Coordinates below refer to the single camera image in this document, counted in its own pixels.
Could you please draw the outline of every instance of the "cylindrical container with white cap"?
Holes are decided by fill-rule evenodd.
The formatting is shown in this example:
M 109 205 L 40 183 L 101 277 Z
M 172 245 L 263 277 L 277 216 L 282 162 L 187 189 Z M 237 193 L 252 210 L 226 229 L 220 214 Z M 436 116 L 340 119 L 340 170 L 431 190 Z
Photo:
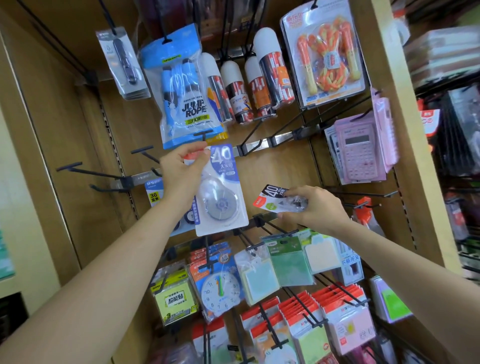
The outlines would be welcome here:
M 200 56 L 200 64 L 213 91 L 213 95 L 207 93 L 208 98 L 216 104 L 219 118 L 222 122 L 232 121 L 234 117 L 232 106 L 230 105 L 227 91 L 223 86 L 222 76 L 216 65 L 215 58 L 210 53 L 202 53 Z
M 245 73 L 247 74 L 248 85 L 253 93 L 253 103 L 257 109 L 257 117 L 276 115 L 272 109 L 270 94 L 257 57 L 253 56 L 247 59 Z
M 295 95 L 275 31 L 272 28 L 260 29 L 253 38 L 253 47 L 267 82 L 272 108 L 277 110 L 291 104 Z
M 253 110 L 250 105 L 243 77 L 240 72 L 240 67 L 234 61 L 226 61 L 220 73 L 225 81 L 227 95 L 230 98 L 235 119 L 239 124 L 244 124 L 253 121 Z

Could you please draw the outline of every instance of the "calculator screen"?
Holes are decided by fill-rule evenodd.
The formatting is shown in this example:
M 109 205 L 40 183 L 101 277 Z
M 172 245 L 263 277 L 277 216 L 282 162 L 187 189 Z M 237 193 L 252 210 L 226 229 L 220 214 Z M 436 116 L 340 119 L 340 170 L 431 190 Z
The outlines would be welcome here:
M 350 144 L 364 143 L 364 142 L 368 142 L 369 140 L 370 140 L 370 137 L 367 134 L 367 135 L 355 136 L 353 138 L 347 138 L 345 139 L 345 144 L 350 145 Z

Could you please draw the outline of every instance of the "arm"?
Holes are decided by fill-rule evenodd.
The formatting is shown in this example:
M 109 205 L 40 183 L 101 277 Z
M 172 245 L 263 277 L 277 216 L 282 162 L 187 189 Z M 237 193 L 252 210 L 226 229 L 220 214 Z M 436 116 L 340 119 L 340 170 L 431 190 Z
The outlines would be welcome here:
M 304 186 L 286 195 L 308 198 L 301 213 L 281 218 L 333 236 L 350 246 L 393 289 L 415 317 L 462 363 L 477 363 L 480 288 L 349 219 L 327 190 Z
M 98 364 L 110 359 L 170 233 L 192 205 L 210 151 L 191 166 L 182 157 L 205 147 L 205 142 L 183 145 L 161 159 L 164 198 L 0 346 L 0 363 Z

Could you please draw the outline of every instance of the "forearm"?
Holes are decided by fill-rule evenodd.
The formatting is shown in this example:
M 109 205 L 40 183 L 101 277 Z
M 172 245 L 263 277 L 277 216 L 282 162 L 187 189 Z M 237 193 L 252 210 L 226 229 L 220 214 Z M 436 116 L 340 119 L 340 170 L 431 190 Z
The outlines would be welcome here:
M 336 237 L 355 250 L 461 362 L 478 361 L 480 290 L 475 284 L 356 222 L 346 222 Z
M 106 363 L 178 221 L 168 206 L 162 200 L 148 211 L 28 319 L 0 346 L 0 362 Z

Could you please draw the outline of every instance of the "person's right hand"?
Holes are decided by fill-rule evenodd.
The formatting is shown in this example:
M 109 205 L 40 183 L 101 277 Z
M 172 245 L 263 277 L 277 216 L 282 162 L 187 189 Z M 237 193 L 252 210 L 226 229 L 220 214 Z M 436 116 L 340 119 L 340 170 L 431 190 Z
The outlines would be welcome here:
M 286 222 L 304 225 L 321 234 L 336 237 L 351 220 L 338 197 L 320 187 L 295 187 L 285 196 L 302 196 L 308 199 L 303 212 L 280 212 L 278 217 Z

